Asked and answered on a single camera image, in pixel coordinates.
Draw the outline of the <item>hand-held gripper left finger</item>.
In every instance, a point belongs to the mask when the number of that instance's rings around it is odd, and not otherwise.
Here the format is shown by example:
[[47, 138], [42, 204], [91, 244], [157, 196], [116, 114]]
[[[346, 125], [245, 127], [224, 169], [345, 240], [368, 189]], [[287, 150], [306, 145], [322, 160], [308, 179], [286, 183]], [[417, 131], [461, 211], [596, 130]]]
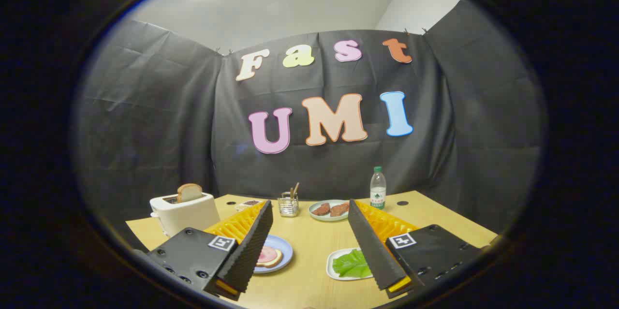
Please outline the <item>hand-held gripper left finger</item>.
[[183, 228], [149, 251], [147, 263], [173, 283], [238, 300], [246, 292], [272, 223], [272, 204], [261, 201], [203, 231]]

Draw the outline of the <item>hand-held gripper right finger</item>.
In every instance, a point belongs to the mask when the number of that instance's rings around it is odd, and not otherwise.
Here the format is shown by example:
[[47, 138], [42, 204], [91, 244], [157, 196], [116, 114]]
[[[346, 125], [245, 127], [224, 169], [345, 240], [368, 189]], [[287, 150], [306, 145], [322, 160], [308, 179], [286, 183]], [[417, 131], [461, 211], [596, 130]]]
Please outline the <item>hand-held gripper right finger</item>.
[[389, 298], [426, 295], [484, 252], [437, 224], [418, 228], [353, 199], [348, 222], [378, 288]]

